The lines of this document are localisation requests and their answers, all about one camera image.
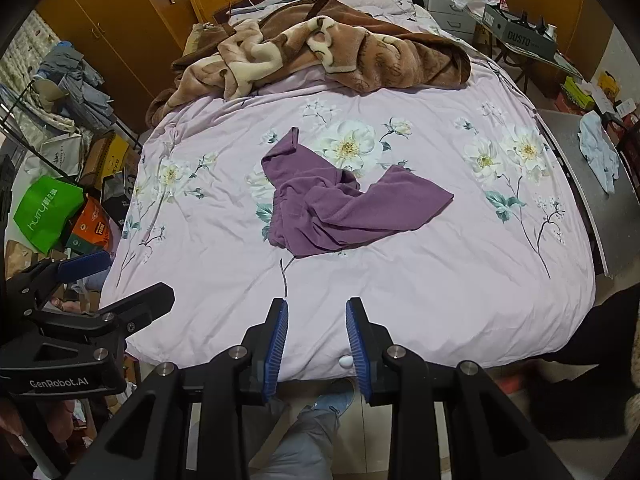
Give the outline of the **orange cardboard box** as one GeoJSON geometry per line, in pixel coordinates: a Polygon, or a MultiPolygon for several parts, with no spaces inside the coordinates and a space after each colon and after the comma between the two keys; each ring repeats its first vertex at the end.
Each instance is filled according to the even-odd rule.
{"type": "Polygon", "coordinates": [[[66,247],[79,255],[89,255],[98,250],[107,250],[111,241],[108,217],[100,203],[88,197],[76,220],[66,247]]]}

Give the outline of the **wooden wardrobe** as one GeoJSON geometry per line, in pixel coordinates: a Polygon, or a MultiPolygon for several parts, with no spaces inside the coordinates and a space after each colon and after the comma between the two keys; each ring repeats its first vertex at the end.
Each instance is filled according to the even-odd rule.
{"type": "Polygon", "coordinates": [[[41,0],[38,14],[104,78],[115,114],[137,133],[174,82],[196,16],[190,0],[41,0]]]}

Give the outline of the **pink floral duvet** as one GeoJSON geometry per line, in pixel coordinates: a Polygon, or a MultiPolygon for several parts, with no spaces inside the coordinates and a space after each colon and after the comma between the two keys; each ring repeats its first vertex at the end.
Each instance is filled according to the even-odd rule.
{"type": "Polygon", "coordinates": [[[104,306],[157,283],[127,340],[207,362],[290,308],[280,376],[352,370],[346,301],[430,361],[562,348],[594,303],[585,223],[509,75],[402,0],[300,0],[207,25],[151,105],[104,306]]]}

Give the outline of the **green shopping bag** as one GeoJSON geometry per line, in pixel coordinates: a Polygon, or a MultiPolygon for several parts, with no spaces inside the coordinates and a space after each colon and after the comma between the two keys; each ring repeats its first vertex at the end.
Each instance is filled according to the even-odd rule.
{"type": "Polygon", "coordinates": [[[27,189],[13,219],[26,240],[46,254],[84,201],[84,191],[79,186],[42,176],[27,189]]]}

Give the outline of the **light blue cloth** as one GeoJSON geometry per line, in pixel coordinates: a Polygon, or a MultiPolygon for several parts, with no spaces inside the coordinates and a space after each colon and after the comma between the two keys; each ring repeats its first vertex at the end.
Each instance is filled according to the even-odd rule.
{"type": "Polygon", "coordinates": [[[588,162],[602,190],[615,193],[615,181],[620,174],[620,159],[608,143],[608,135],[602,127],[600,116],[592,110],[580,118],[578,131],[579,149],[588,162]]]}

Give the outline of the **grey DUSTO shoe box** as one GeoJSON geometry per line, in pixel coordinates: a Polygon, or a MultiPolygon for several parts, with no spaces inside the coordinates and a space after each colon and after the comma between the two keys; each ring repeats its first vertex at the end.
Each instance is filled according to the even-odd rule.
{"type": "Polygon", "coordinates": [[[483,24],[503,44],[518,47],[547,60],[552,60],[555,55],[556,41],[548,35],[544,21],[538,25],[533,24],[528,20],[526,12],[515,15],[502,10],[498,4],[486,4],[483,24]]]}

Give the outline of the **grey side table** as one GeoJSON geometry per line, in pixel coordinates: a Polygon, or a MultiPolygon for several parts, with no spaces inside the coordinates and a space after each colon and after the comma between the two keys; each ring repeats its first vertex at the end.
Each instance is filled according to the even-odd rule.
{"type": "Polygon", "coordinates": [[[615,193],[605,192],[580,151],[578,115],[541,110],[539,116],[584,205],[602,273],[614,278],[639,253],[639,200],[634,186],[620,164],[615,193]]]}

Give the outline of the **purple knit pants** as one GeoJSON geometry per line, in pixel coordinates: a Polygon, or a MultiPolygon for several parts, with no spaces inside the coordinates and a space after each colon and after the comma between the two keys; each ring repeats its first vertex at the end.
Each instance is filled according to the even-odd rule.
{"type": "Polygon", "coordinates": [[[347,169],[299,143],[296,127],[262,158],[273,185],[267,240],[295,258],[340,252],[415,231],[443,212],[454,194],[399,165],[367,191],[347,169]]]}

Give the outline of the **brown fleece blanket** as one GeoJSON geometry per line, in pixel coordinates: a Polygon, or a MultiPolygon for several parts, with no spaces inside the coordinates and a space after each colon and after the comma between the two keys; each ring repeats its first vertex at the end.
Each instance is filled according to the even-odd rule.
{"type": "Polygon", "coordinates": [[[176,79],[146,112],[148,126],[202,96],[226,101],[311,66],[361,94],[427,84],[457,89],[471,76],[454,40],[410,32],[337,0],[302,0],[261,20],[196,29],[196,48],[171,64],[176,79]]]}

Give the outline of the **pile of grey clothes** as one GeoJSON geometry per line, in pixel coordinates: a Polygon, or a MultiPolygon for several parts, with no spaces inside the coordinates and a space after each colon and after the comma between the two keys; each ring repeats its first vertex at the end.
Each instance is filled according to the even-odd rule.
{"type": "Polygon", "coordinates": [[[73,119],[96,133],[112,128],[112,98],[100,89],[104,79],[70,42],[61,41],[48,52],[32,84],[47,112],[73,119]]]}

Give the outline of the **grey trouser leg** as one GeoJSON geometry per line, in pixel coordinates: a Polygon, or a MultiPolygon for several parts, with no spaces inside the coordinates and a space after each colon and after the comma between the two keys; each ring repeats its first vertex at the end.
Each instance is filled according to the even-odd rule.
{"type": "Polygon", "coordinates": [[[334,439],[341,417],[352,405],[354,383],[347,378],[329,384],[313,404],[305,406],[251,479],[332,479],[334,439]]]}

